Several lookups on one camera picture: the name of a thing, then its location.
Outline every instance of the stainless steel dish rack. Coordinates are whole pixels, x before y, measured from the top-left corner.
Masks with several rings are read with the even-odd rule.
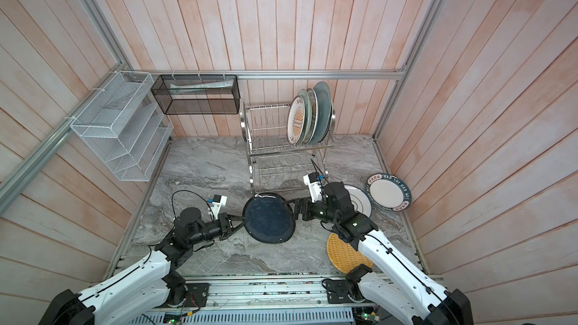
[[[315,144],[292,145],[287,140],[287,115],[291,104],[245,107],[241,100],[241,129],[247,143],[249,182],[253,193],[306,188],[303,176],[314,172],[311,160],[327,174],[327,149],[335,145],[335,110],[329,132]]]

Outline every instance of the round woven mat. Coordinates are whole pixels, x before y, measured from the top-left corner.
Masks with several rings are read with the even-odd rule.
[[[327,255],[335,267],[344,274],[360,264],[373,266],[370,259],[355,251],[350,244],[345,243],[336,234],[329,235],[327,240]]]

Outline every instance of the pink wooden wall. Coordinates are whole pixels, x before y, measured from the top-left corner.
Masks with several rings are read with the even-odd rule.
[[[116,64],[79,0],[0,0],[0,181]],[[64,144],[0,218],[1,322],[38,323],[100,281],[142,188]]]
[[[379,140],[477,323],[578,322],[577,2],[449,0]]]
[[[396,69],[431,0],[97,0],[142,70]],[[338,133],[373,133],[393,81],[327,81]],[[250,105],[316,81],[241,81]],[[236,115],[172,116],[179,136],[240,135]]]

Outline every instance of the cable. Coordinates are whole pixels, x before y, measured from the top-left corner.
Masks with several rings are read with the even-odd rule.
[[[324,230],[327,230],[327,231],[329,231],[330,233],[333,233],[333,234],[334,234],[335,231],[334,231],[334,230],[331,230],[330,228],[327,228],[327,227],[323,226],[324,223],[328,223],[328,222],[326,222],[326,221],[321,221],[320,224],[321,224],[322,228],[323,228]]]
[[[179,315],[179,319],[180,319],[181,317],[183,317],[183,310],[184,310],[184,306],[186,305],[186,303],[187,303],[187,296],[185,295],[184,301],[183,301],[183,307],[181,308],[181,313],[180,313],[180,315]]]
[[[153,249],[149,246],[148,247],[148,257],[146,258],[146,260],[144,261],[143,265],[147,263],[148,259],[150,259],[150,256],[153,254]],[[115,282],[113,282],[112,284],[106,286],[104,289],[98,290],[96,294],[92,294],[89,297],[87,297],[84,300],[80,300],[80,302],[84,302],[88,299],[90,299],[91,297],[94,297],[95,295],[98,295],[99,293],[105,291],[106,289],[108,289],[110,286],[115,285],[117,283],[119,283],[120,280],[123,280],[124,278],[126,278],[128,275],[132,274],[134,271],[136,271],[137,269],[141,268],[141,266],[137,266],[135,268],[133,268],[131,271],[129,271],[125,276],[119,278],[118,280],[116,280]]]
[[[173,232],[174,229],[175,229],[174,226],[171,227],[170,230],[169,230],[169,232],[167,232],[167,234],[163,237],[163,239],[161,240],[161,242],[151,243],[151,244],[145,245],[145,246],[153,247],[153,248],[154,248],[155,246],[160,245],[163,241],[165,241],[165,240],[169,237],[169,235]]]
[[[195,313],[197,313],[197,312],[200,311],[200,306],[197,305],[197,303],[195,302],[195,297],[192,295],[192,292],[191,292],[191,301],[192,301],[192,304],[195,305],[195,307],[197,307],[197,308],[194,309],[194,310],[192,310],[192,311],[189,311],[189,312],[186,313],[186,314],[182,314],[182,310],[181,310],[181,316],[180,316],[180,317],[181,317],[181,321],[182,321],[183,317],[185,317],[185,316],[191,316],[192,314],[195,314]]]
[[[154,321],[152,321],[152,320],[151,320],[151,318],[150,318],[150,317],[146,316],[145,314],[141,314],[141,315],[142,315],[142,316],[144,316],[144,317],[146,317],[146,318],[148,319],[148,321],[150,321],[150,322],[152,322],[152,323],[153,323],[153,325],[156,325],[156,324],[154,323]]]
[[[202,249],[206,249],[207,247],[211,247],[211,246],[213,246],[214,244],[215,244],[215,240],[213,240],[213,242],[211,242],[211,243],[207,243],[206,245],[203,245],[203,246],[199,247],[199,248],[196,249],[196,250],[193,250],[193,252],[197,252],[197,251],[200,251],[200,250],[202,250]]]
[[[347,294],[347,297],[349,298],[349,300],[351,300],[351,301],[353,301],[353,302],[364,302],[364,301],[365,301],[365,299],[355,300],[355,299],[353,299],[353,298],[351,297],[350,294]]]
[[[176,213],[176,211],[175,211],[175,202],[174,202],[174,199],[175,199],[175,195],[176,195],[177,193],[179,193],[179,192],[189,192],[189,193],[196,194],[197,196],[199,196],[199,198],[202,199],[202,200],[205,202],[205,204],[207,205],[207,207],[209,208],[209,213],[211,214],[211,218],[213,219],[213,221],[215,220],[215,215],[213,214],[213,211],[211,210],[211,205],[209,205],[209,202],[208,202],[206,199],[204,199],[204,198],[203,198],[200,194],[198,194],[197,192],[193,192],[193,191],[189,191],[189,190],[178,190],[178,191],[175,191],[175,192],[173,192],[173,195],[170,197],[170,205],[173,206],[173,214],[175,215],[175,218],[177,217],[177,213]]]
[[[319,166],[313,161],[313,159],[311,159],[311,163],[313,164],[313,167],[314,167],[316,170],[319,171],[319,173],[322,173],[322,170],[321,170],[321,169],[319,168]],[[331,190],[333,190],[333,187],[331,187],[331,184],[329,183],[329,180],[328,180],[328,179],[329,179],[329,176],[327,176],[326,174],[323,174],[322,176],[323,176],[323,178],[325,179],[325,181],[327,182],[327,185],[331,188]],[[329,232],[331,232],[331,233],[335,233],[334,231],[332,231],[332,230],[330,230],[330,229],[327,229],[325,226],[323,226],[323,221],[321,221],[321,226],[322,226],[323,229],[325,229],[325,230],[327,230],[327,231],[329,231]],[[396,259],[403,267],[405,267],[405,270],[407,270],[413,277],[415,277],[415,278],[420,282],[420,284],[422,284],[426,289],[429,289],[429,291],[430,291],[435,297],[437,297],[437,299],[443,304],[443,306],[445,306],[446,309],[450,312],[450,314],[452,315],[452,317],[453,317],[454,320],[455,320],[455,323],[456,323],[456,324],[459,324],[459,321],[458,321],[457,317],[455,316],[455,314],[454,314],[454,313],[452,312],[452,310],[445,304],[445,302],[434,292],[434,290],[433,290],[430,286],[427,286],[426,284],[424,284],[423,281],[422,281],[419,277],[415,276],[415,274],[414,274],[412,271],[410,271],[410,270],[408,269],[408,267],[407,267],[397,256],[395,256],[395,254],[393,253],[393,250],[392,250],[391,248],[388,248],[386,245],[384,245],[383,242],[381,242],[378,238],[376,238],[375,236],[372,236],[372,235],[370,235],[370,234],[365,234],[365,235],[354,236],[354,237],[352,237],[351,239],[348,239],[348,240],[352,241],[353,239],[355,239],[355,238],[357,238],[357,237],[363,237],[363,236],[373,237],[377,242],[379,242],[379,243],[381,244],[381,246],[383,246],[383,247],[387,250],[387,253],[388,253],[388,254],[392,254],[392,255],[395,257],[395,259]]]
[[[439,300],[439,302],[441,302],[441,303],[443,304],[443,306],[445,306],[446,309],[450,312],[450,314],[452,315],[452,317],[453,317],[454,320],[455,320],[456,325],[459,324],[458,318],[455,316],[455,314],[453,313],[453,311],[446,305],[446,303],[435,293],[435,291],[434,291],[430,286],[427,286],[426,284],[424,284],[424,282],[423,282],[419,277],[417,277],[412,271],[410,271],[410,270],[408,269],[408,267],[399,259],[399,257],[395,256],[392,248],[388,248],[388,247],[387,247],[386,245],[384,245],[383,242],[381,242],[377,237],[375,237],[375,236],[373,236],[373,235],[370,235],[370,234],[357,235],[357,236],[353,237],[352,240],[353,240],[354,238],[363,237],[363,236],[372,237],[372,238],[374,238],[377,242],[379,242],[379,244],[380,244],[381,246],[383,246],[383,247],[387,250],[386,253],[393,255],[394,258],[405,268],[405,270],[407,270],[413,277],[415,277],[415,279],[417,279],[417,280],[420,282],[420,284],[422,284],[422,285],[426,288],[426,291],[427,291],[427,292],[431,292],[435,297],[437,297],[437,299]]]

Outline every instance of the white wire basket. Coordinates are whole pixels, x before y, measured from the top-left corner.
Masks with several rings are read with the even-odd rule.
[[[118,72],[78,115],[72,130],[81,137],[117,138],[152,86],[150,73]]]
[[[149,73],[117,73],[71,126],[121,181],[148,181],[173,130],[156,103],[143,105],[152,83]]]

